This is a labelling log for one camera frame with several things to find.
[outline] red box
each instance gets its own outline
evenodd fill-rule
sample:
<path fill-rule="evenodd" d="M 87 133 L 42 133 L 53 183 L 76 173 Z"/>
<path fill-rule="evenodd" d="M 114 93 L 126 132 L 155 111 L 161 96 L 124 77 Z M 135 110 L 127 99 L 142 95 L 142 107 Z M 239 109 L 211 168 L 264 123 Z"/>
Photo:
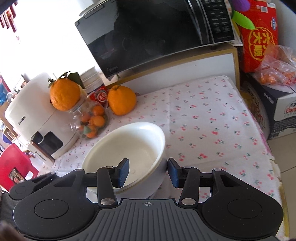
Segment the red box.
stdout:
<path fill-rule="evenodd" d="M 254 30 L 239 27 L 241 40 L 244 44 L 240 56 L 240 67 L 245 73 L 254 72 L 264 58 L 268 44 L 278 44 L 278 28 L 276 6 L 262 0 L 249 0 L 251 8 L 240 12 L 255 25 Z"/>

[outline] red chair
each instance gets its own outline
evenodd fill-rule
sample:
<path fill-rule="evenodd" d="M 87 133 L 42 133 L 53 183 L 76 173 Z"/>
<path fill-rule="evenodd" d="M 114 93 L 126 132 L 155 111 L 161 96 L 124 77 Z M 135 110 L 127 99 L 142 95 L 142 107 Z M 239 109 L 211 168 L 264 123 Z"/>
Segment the red chair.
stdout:
<path fill-rule="evenodd" d="M 29 172 L 33 173 L 32 178 L 39 173 L 16 144 L 7 147 L 0 156 L 0 185 L 9 191 L 15 184 L 22 182 Z"/>

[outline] cardboard box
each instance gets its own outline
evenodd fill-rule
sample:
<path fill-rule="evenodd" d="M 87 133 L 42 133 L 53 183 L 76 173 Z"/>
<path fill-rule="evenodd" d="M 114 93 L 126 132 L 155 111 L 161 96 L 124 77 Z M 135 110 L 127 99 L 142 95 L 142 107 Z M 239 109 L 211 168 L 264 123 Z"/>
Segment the cardboard box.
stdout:
<path fill-rule="evenodd" d="M 242 76 L 243 88 L 251 95 L 251 113 L 266 139 L 296 132 L 296 86 L 264 86 L 251 74 Z"/>
<path fill-rule="evenodd" d="M 240 67 L 245 73 L 254 72 L 264 58 L 268 44 L 278 44 L 276 6 L 261 0 L 249 0 L 250 10 L 241 12 L 255 25 L 254 30 L 239 27 L 244 44 Z"/>

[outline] floral tablecloth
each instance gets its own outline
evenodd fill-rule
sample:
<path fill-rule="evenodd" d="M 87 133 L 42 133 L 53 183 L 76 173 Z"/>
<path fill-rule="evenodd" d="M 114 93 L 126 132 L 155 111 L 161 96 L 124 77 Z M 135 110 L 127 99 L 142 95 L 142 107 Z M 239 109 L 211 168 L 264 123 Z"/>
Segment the floral tablecloth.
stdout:
<path fill-rule="evenodd" d="M 180 166 L 197 167 L 201 172 L 221 168 L 281 203 L 279 181 L 270 162 L 274 158 L 230 81 L 226 76 L 208 77 L 139 96 L 134 111 L 121 117 L 110 113 L 110 124 L 100 136 L 79 139 L 53 167 L 44 165 L 41 173 L 56 171 L 63 176 L 81 168 L 86 154 L 103 136 L 120 126 L 145 121 L 162 128 L 167 157 Z M 178 200 L 180 193 L 167 176 L 154 198 Z M 200 189 L 200 202 L 209 196 L 209 188 Z"/>

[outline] blue gripper pad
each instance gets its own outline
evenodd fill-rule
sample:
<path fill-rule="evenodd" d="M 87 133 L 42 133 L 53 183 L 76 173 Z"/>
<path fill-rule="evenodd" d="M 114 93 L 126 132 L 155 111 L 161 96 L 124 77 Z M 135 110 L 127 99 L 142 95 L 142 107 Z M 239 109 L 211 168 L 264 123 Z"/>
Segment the blue gripper pad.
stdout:
<path fill-rule="evenodd" d="M 118 188 L 122 188 L 126 178 L 128 176 L 129 173 L 129 159 L 124 158 L 121 162 L 120 162 L 120 172 L 119 172 L 119 179 L 118 179 Z"/>
<path fill-rule="evenodd" d="M 168 174 L 170 176 L 173 186 L 175 188 L 178 188 L 179 187 L 178 170 L 170 160 L 168 160 Z"/>

